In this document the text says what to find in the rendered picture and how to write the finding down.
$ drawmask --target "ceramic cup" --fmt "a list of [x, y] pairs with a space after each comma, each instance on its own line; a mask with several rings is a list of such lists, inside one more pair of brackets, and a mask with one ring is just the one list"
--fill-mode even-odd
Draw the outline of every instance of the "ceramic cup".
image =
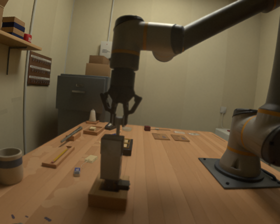
[[18, 148], [0, 149], [0, 184], [15, 185], [24, 177], [23, 154]]

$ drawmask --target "red can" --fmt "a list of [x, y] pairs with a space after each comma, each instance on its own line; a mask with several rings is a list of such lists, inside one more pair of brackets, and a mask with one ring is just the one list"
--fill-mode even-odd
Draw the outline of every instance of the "red can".
[[23, 39], [29, 43], [32, 43], [32, 35], [25, 33]]

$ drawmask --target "pencil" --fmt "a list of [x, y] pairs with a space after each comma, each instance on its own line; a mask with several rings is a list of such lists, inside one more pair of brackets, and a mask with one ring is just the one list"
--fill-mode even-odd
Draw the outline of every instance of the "pencil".
[[60, 154], [58, 155], [58, 157], [56, 157], [53, 161], [51, 161], [51, 163], [53, 164], [55, 161], [57, 161], [67, 150], [68, 150], [68, 148], [65, 149], [62, 153], [60, 153]]

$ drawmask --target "wooden coaster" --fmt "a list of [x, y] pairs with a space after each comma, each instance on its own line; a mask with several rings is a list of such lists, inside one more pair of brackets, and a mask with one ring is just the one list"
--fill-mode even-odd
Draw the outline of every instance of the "wooden coaster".
[[70, 138], [67, 139], [67, 141], [76, 141], [79, 137], [81, 137], [81, 132], [79, 131], [78, 133], [72, 135]]
[[166, 134], [152, 133], [152, 136], [154, 139], [158, 139], [158, 140], [170, 140]]
[[[129, 181], [129, 176], [121, 176], [122, 180]], [[104, 179], [100, 179], [100, 173], [97, 175], [89, 193], [88, 206], [102, 209], [112, 209], [125, 211], [128, 200], [128, 190], [119, 190], [118, 192], [100, 190]]]
[[96, 124], [99, 123], [99, 120], [97, 120], [97, 121], [89, 121], [89, 120], [87, 120], [85, 123], [91, 124], [91, 125], [96, 125]]
[[189, 142], [190, 141], [184, 135], [171, 134], [171, 136], [175, 141], [182, 141], [182, 142]]
[[98, 136], [104, 130], [104, 127], [100, 127], [100, 126], [94, 126], [94, 127], [96, 127], [96, 130], [90, 130], [91, 127], [89, 127], [83, 130], [83, 133], [86, 135]]
[[65, 146], [60, 147], [55, 153], [53, 153], [48, 159], [42, 162], [42, 167], [54, 168], [56, 169], [75, 149], [73, 146], [66, 146], [68, 150], [54, 163], [52, 161], [61, 154], [66, 148]]

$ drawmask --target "orange stripe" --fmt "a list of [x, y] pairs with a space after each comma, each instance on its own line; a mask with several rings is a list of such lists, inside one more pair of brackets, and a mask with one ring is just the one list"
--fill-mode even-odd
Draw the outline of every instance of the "orange stripe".
[[274, 10], [274, 9], [275, 9], [275, 7], [276, 7], [276, 3], [277, 3], [277, 0], [274, 0], [274, 5], [273, 5], [272, 10]]
[[258, 113], [261, 113], [261, 114], [271, 115], [271, 116], [275, 116], [275, 117], [279, 117], [279, 118], [280, 118], [280, 113], [279, 113], [279, 112], [272, 111], [272, 110], [268, 110], [268, 109], [258, 109], [257, 112], [258, 112]]
[[147, 48], [147, 32], [148, 32], [148, 22], [145, 22], [144, 33], [143, 33], [143, 50]]
[[227, 148], [228, 150], [234, 152], [234, 153], [237, 153], [237, 154], [240, 154], [240, 155], [243, 155], [243, 156], [256, 157], [256, 155], [253, 154], [253, 153], [251, 153], [251, 152], [236, 150], [236, 149], [231, 148], [231, 147], [229, 147], [229, 146], [227, 146], [226, 148]]
[[134, 51], [134, 50], [115, 49], [115, 50], [112, 50], [112, 54], [114, 54], [114, 53], [126, 53], [126, 54], [140, 56], [140, 53], [137, 51]]
[[248, 124], [248, 122], [251, 121], [251, 119], [255, 118], [256, 116], [252, 116], [251, 118], [249, 118], [249, 119], [245, 122], [245, 124], [243, 125], [243, 127], [242, 127], [242, 130], [241, 130], [241, 142], [242, 142], [242, 145], [243, 145], [243, 147], [244, 147], [245, 149], [246, 149], [246, 147], [245, 147], [245, 145], [244, 145], [244, 143], [243, 143], [243, 131], [244, 131], [246, 125]]

